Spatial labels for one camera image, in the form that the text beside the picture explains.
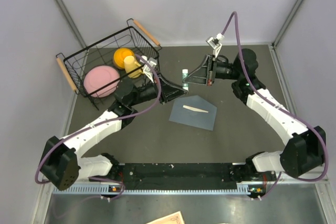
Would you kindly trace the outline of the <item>green white glue stick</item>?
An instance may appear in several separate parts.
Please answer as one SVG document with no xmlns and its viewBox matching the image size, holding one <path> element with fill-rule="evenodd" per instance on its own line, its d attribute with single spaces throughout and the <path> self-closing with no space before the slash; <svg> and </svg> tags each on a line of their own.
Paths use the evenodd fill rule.
<svg viewBox="0 0 336 224">
<path fill-rule="evenodd" d="M 188 83 L 185 82 L 185 79 L 188 77 L 188 70 L 187 69 L 183 69 L 182 70 L 182 85 L 183 85 L 183 89 L 188 91 L 189 90 L 189 85 Z"/>
</svg>

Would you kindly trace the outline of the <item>cream paper letter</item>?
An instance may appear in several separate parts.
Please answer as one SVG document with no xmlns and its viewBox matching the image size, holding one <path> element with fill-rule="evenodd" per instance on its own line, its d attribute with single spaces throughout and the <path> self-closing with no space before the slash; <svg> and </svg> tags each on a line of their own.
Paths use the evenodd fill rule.
<svg viewBox="0 0 336 224">
<path fill-rule="evenodd" d="M 190 111 L 193 111 L 193 112 L 208 113 L 207 110 L 203 110 L 203 109 L 195 108 L 195 107 L 192 107 L 192 106 L 183 105 L 183 108 L 184 108 L 184 109 L 187 109 L 187 110 L 190 110 Z"/>
</svg>

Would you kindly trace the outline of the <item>grey blue envelope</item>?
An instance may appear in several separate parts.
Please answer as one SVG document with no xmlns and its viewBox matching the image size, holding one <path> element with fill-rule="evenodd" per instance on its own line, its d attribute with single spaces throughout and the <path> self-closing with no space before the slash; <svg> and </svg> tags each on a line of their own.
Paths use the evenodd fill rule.
<svg viewBox="0 0 336 224">
<path fill-rule="evenodd" d="M 207 110 L 208 113 L 193 112 L 183 105 Z M 178 98 L 174 101 L 169 121 L 212 131 L 214 129 L 217 107 L 198 95 Z"/>
</svg>

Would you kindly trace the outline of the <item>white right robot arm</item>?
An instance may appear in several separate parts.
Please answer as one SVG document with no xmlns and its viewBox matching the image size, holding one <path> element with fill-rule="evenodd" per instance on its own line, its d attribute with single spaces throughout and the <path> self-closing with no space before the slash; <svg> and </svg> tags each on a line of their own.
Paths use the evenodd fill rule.
<svg viewBox="0 0 336 224">
<path fill-rule="evenodd" d="M 256 180 L 264 172 L 274 171 L 299 178 L 324 164 L 325 131 L 319 126 L 310 129 L 289 115 L 256 77 L 258 62 L 255 52 L 243 49 L 242 53 L 232 63 L 224 56 L 215 58 L 207 55 L 201 65 L 189 73 L 183 82 L 210 86 L 216 79 L 232 80 L 234 95 L 279 135 L 285 145 L 284 150 L 260 152 L 246 158 L 246 176 Z"/>
</svg>

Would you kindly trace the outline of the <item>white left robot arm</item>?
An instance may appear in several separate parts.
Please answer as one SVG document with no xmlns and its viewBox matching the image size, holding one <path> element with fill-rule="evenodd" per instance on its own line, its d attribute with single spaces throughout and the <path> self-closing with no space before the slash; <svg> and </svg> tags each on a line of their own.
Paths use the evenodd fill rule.
<svg viewBox="0 0 336 224">
<path fill-rule="evenodd" d="M 109 154 L 84 158 L 83 155 L 107 136 L 128 126 L 140 113 L 135 105 L 153 100 L 165 104 L 187 94 L 182 86 L 166 80 L 161 74 L 153 82 L 136 86 L 125 77 L 114 91 L 114 102 L 93 122 L 80 130 L 47 142 L 38 166 L 45 183 L 52 183 L 58 190 L 66 190 L 77 180 L 99 177 L 114 180 L 119 174 L 117 161 Z"/>
</svg>

